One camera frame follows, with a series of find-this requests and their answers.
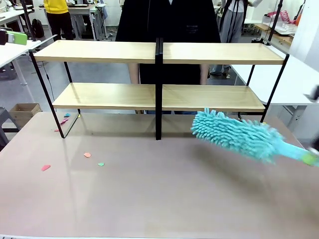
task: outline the person in yellow shirt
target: person in yellow shirt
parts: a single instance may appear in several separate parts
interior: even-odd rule
[[[54,41],[61,39],[61,30],[67,40],[73,40],[71,15],[66,0],[44,0],[46,15]]]

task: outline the gray chair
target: gray chair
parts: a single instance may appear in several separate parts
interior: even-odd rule
[[[3,123],[6,122],[8,119],[14,123],[16,128],[2,128]],[[6,137],[5,132],[19,132],[20,129],[20,126],[17,125],[17,123],[11,117],[9,112],[5,108],[0,107],[0,145],[6,146],[9,143],[9,140]]]

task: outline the black pants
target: black pants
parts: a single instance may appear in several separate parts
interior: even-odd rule
[[[46,15],[51,27],[52,35],[57,34],[57,36],[54,38],[54,41],[61,40],[61,30],[63,31],[64,36],[67,40],[73,40],[72,21],[70,13],[47,13]]]

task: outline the blue jeans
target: blue jeans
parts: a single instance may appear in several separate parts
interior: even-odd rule
[[[171,111],[162,111],[162,115],[170,115]],[[174,111],[175,115],[196,115],[197,111]],[[155,115],[155,111],[146,111],[146,114]]]

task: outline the cardboard box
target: cardboard box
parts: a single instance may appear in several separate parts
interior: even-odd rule
[[[28,103],[28,104],[16,104],[9,111],[9,114],[11,115],[12,118],[15,119],[15,122],[20,127],[23,127],[38,112],[42,112],[41,107],[38,103]]]

